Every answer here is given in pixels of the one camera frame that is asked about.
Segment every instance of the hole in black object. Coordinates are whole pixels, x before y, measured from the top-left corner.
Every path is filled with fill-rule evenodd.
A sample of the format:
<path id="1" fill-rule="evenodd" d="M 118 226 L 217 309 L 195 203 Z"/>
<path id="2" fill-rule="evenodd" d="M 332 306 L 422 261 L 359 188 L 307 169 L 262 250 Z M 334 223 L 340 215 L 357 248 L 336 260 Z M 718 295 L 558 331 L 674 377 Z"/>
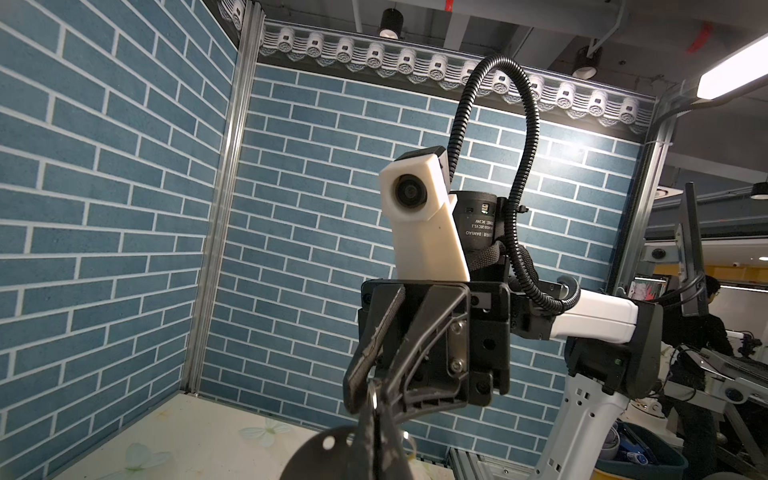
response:
<path id="1" fill-rule="evenodd" d="M 491 386 L 488 382 L 478 382 L 477 385 L 475 385 L 475 389 L 480 395 L 488 395 L 491 392 Z"/>
<path id="2" fill-rule="evenodd" d="M 395 197 L 406 208 L 416 208 L 427 201 L 424 182 L 415 175 L 402 175 L 397 180 Z"/>

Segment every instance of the robotic arm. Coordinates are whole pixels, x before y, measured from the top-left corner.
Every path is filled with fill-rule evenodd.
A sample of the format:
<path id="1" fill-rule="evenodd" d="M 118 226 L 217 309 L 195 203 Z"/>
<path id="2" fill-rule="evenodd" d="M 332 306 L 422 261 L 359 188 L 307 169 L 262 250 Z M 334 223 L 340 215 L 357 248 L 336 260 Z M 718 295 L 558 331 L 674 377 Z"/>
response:
<path id="1" fill-rule="evenodd" d="M 515 182 L 509 198 L 452 193 L 469 112 L 493 68 L 509 75 L 525 106 L 528 132 Z M 646 396 L 656 382 L 660 309 L 582 292 L 569 276 L 538 280 L 516 230 L 517 214 L 527 211 L 520 199 L 538 124 L 523 70 L 491 56 L 467 82 L 448 149 L 409 152 L 381 171 L 398 278 L 361 287 L 360 343 L 343 381 L 344 405 L 359 421 L 310 439 L 281 478 L 411 478 L 396 426 L 430 412 L 486 406 L 494 391 L 507 393 L 511 333 L 568 337 L 563 403 L 531 478 L 590 477 L 629 398 Z"/>

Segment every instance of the red tape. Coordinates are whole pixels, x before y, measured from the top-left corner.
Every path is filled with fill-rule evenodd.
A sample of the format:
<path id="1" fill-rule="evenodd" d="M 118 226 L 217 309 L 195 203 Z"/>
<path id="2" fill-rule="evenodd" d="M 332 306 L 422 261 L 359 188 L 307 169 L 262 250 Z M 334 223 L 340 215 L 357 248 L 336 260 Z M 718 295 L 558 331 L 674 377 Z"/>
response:
<path id="1" fill-rule="evenodd" d="M 699 49 L 707 43 L 707 40 L 710 39 L 710 36 L 712 36 L 713 28 L 714 27 L 709 22 L 702 23 L 701 30 L 699 30 L 699 36 L 696 37 L 694 43 L 690 44 L 690 47 L 685 49 L 685 53 L 692 54 L 699 51 Z"/>

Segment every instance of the black pants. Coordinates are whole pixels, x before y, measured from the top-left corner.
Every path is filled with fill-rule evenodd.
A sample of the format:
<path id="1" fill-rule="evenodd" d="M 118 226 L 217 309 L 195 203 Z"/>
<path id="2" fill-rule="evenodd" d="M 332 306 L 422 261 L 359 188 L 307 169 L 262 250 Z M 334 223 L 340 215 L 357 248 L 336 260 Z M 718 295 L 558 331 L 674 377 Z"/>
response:
<path id="1" fill-rule="evenodd" d="M 688 461 L 685 480 L 701 480 L 717 469 L 717 430 L 712 412 L 688 402 L 667 397 L 663 402 L 664 414 L 674 407 L 683 424 L 685 442 L 683 457 Z"/>

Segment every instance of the screw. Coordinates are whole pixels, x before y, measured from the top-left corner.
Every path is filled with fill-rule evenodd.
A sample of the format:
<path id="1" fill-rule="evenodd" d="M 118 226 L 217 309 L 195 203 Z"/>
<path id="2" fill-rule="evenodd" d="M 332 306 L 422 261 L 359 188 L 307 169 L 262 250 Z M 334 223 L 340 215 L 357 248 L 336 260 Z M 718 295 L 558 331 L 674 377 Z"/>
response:
<path id="1" fill-rule="evenodd" d="M 464 320 L 451 323 L 451 331 L 456 335 L 461 334 L 461 332 L 464 331 Z"/>
<path id="2" fill-rule="evenodd" d="M 462 359 L 453 359 L 451 360 L 451 371 L 454 373 L 459 373 L 464 370 L 464 360 Z"/>

